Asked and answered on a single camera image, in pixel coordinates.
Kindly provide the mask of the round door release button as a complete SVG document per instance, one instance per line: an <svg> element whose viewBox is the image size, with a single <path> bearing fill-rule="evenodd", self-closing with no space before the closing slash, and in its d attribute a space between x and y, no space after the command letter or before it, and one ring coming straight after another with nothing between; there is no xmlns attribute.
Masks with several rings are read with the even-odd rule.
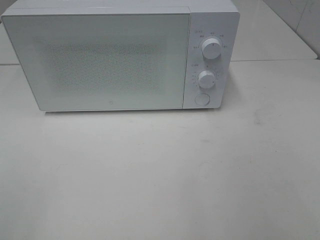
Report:
<svg viewBox="0 0 320 240"><path fill-rule="evenodd" d="M210 103L210 96L206 93L200 93L194 101L198 106L207 106Z"/></svg>

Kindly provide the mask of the white microwave door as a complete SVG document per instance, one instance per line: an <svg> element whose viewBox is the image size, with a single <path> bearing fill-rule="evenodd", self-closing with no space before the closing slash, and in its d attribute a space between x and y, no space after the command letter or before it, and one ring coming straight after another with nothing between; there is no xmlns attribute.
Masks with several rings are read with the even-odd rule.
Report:
<svg viewBox="0 0 320 240"><path fill-rule="evenodd" d="M40 110L179 109L188 14L5 16Z"/></svg>

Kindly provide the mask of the white lower microwave knob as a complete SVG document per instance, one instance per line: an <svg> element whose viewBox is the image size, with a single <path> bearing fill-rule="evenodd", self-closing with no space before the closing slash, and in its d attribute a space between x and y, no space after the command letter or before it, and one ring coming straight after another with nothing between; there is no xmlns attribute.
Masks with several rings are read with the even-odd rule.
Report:
<svg viewBox="0 0 320 240"><path fill-rule="evenodd" d="M209 70L204 70L198 75L198 85L202 89L210 89L216 83L216 75Z"/></svg>

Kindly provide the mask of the white microwave knob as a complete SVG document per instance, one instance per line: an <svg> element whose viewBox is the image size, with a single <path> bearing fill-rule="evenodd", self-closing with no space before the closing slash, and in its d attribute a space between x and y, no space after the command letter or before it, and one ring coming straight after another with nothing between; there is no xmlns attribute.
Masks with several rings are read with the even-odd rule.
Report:
<svg viewBox="0 0 320 240"><path fill-rule="evenodd" d="M222 53L222 43L214 36L205 39L200 46L203 57L208 60L216 59Z"/></svg>
<svg viewBox="0 0 320 240"><path fill-rule="evenodd" d="M198 75L198 85L202 89L210 89L216 83L216 75L209 70L204 70Z"/></svg>

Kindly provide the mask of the white upper microwave knob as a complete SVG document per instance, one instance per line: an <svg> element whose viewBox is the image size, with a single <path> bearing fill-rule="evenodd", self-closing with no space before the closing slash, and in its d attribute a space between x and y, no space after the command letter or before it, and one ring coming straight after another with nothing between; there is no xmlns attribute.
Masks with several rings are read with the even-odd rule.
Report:
<svg viewBox="0 0 320 240"><path fill-rule="evenodd" d="M200 46L203 57L208 60L216 59L222 53L222 43L214 36L205 39Z"/></svg>

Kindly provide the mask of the white microwave oven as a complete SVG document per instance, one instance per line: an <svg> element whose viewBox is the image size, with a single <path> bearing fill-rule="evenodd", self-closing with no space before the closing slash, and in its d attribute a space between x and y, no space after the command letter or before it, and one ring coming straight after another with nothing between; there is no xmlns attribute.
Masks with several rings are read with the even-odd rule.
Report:
<svg viewBox="0 0 320 240"><path fill-rule="evenodd" d="M44 112L216 109L230 0L18 0L1 21Z"/></svg>

